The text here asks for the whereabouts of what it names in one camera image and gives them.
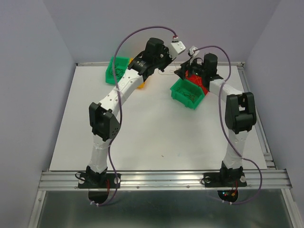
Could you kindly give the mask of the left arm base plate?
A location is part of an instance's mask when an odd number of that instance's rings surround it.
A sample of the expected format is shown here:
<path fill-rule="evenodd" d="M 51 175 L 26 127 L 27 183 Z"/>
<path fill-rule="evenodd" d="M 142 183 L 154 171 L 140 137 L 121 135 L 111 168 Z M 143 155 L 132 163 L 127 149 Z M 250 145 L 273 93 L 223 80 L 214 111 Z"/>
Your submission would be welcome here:
<path fill-rule="evenodd" d="M 115 189 L 117 187 L 114 173 L 89 174 L 77 172 L 75 177 L 78 179 L 79 189 Z M 121 174 L 117 174 L 118 180 L 120 180 L 120 177 Z M 120 181 L 118 181 L 117 188 L 120 188 Z"/>

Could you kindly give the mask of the red plastic bin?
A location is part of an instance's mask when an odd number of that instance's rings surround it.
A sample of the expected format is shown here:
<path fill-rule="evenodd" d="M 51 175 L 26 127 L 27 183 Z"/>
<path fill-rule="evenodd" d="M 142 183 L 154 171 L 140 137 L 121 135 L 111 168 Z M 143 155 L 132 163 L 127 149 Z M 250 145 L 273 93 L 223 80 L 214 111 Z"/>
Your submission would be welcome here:
<path fill-rule="evenodd" d="M 186 72 L 186 79 L 188 81 L 194 83 L 195 85 L 199 86 L 203 90 L 204 95 L 206 95 L 208 93 L 208 90 L 202 84 L 201 77 L 198 76 L 197 74 L 192 74 L 189 71 L 187 71 Z"/>

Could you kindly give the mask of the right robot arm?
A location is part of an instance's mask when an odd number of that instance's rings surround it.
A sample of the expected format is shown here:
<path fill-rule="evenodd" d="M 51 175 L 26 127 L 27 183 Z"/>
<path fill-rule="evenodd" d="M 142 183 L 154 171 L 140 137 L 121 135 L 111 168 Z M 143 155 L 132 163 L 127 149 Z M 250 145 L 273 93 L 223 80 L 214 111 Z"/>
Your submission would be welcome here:
<path fill-rule="evenodd" d="M 217 73 L 218 57 L 208 53 L 198 63 L 195 54 L 181 64 L 175 71 L 181 79 L 196 75 L 201 84 L 210 93 L 218 96 L 218 101 L 225 103 L 225 112 L 220 114 L 220 124 L 228 141 L 227 151 L 221 163 L 219 172 L 203 174 L 203 183 L 206 187 L 231 187 L 234 184 L 246 186 L 243 173 L 243 152 L 245 141 L 252 127 L 257 122 L 254 95 L 251 92 L 242 92 L 226 83 Z"/>

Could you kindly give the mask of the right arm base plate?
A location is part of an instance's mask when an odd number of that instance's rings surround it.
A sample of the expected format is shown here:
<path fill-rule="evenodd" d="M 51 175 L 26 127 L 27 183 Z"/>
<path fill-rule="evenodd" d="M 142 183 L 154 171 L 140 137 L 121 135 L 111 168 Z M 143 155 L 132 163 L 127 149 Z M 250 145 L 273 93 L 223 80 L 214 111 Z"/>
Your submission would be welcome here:
<path fill-rule="evenodd" d="M 220 172 L 205 172 L 203 173 L 202 181 L 206 188 L 224 188 L 224 187 L 246 187 L 246 179 L 241 180 L 245 174 L 223 174 Z"/>

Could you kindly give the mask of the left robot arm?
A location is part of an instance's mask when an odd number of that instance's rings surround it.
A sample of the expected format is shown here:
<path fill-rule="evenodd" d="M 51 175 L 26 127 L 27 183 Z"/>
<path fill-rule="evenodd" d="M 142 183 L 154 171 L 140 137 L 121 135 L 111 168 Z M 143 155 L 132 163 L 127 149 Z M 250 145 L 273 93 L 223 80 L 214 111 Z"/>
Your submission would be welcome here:
<path fill-rule="evenodd" d="M 93 133 L 92 157 L 82 176 L 95 187 L 105 184 L 108 150 L 118 135 L 122 122 L 117 119 L 122 105 L 156 69 L 164 70 L 184 51 L 179 42 L 165 45 L 161 39 L 150 38 L 145 50 L 139 53 L 128 65 L 118 84 L 99 103 L 89 106 L 89 122 Z"/>

